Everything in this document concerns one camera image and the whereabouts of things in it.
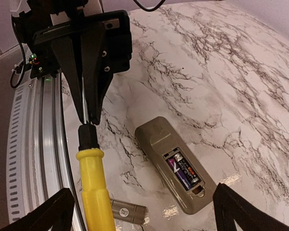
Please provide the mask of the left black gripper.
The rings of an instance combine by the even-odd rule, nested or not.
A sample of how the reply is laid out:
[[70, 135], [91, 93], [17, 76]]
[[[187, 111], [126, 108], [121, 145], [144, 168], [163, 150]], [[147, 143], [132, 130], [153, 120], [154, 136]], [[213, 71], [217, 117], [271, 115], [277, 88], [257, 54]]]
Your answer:
[[[73, 41], [63, 37], [81, 31], [82, 93], [81, 69]], [[132, 41], [127, 12], [118, 10], [81, 16], [78, 20], [35, 32], [31, 43], [31, 51], [37, 55], [44, 71], [61, 68], [80, 122], [99, 125], [103, 98], [111, 81], [110, 70], [120, 73], [130, 68]]]

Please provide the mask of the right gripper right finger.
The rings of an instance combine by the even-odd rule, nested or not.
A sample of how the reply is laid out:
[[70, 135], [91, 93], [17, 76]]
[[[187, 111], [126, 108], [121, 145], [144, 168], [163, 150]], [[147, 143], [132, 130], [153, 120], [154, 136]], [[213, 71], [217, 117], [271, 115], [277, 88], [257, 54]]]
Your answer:
[[289, 226], [254, 207], [242, 196], [219, 183], [213, 194], [216, 227], [219, 231], [289, 231]]

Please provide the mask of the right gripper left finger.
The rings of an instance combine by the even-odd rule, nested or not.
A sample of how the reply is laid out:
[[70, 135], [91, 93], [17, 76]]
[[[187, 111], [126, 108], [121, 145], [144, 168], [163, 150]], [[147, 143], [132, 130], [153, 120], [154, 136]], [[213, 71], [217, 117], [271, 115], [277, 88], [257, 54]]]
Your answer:
[[2, 231], [70, 231], [75, 199], [69, 188], [62, 188], [26, 216]]

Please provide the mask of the white remote control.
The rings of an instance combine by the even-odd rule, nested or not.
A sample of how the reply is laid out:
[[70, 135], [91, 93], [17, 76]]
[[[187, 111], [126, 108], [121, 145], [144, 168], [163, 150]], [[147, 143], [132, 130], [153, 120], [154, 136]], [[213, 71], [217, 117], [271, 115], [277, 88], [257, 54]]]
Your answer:
[[196, 214], [212, 202], [216, 183], [166, 118], [140, 125], [135, 137], [184, 213]]

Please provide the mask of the yellow handle screwdriver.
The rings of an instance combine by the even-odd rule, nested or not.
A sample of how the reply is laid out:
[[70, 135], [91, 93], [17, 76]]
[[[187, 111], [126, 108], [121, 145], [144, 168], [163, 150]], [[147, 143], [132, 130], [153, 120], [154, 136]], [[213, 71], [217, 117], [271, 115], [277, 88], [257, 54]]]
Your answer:
[[78, 129], [79, 151], [76, 158], [80, 166], [87, 228], [89, 231], [114, 231], [116, 226], [102, 161], [104, 152], [99, 148], [96, 127], [89, 120], [84, 77], [81, 78], [81, 105], [83, 123]]

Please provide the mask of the grey battery compartment cover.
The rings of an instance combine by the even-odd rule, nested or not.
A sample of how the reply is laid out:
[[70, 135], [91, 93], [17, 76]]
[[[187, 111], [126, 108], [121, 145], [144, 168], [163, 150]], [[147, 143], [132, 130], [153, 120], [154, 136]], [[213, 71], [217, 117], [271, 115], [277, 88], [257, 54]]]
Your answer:
[[110, 199], [113, 217], [128, 223], [142, 225], [148, 209], [146, 206]]

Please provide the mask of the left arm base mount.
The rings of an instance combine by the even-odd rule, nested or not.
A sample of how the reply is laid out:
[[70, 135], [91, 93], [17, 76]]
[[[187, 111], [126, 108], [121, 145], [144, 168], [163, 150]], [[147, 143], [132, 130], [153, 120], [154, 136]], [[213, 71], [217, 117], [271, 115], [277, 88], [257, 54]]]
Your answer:
[[31, 67], [30, 78], [41, 78], [46, 75], [56, 77], [60, 66], [52, 52], [33, 53], [29, 56], [29, 66]]

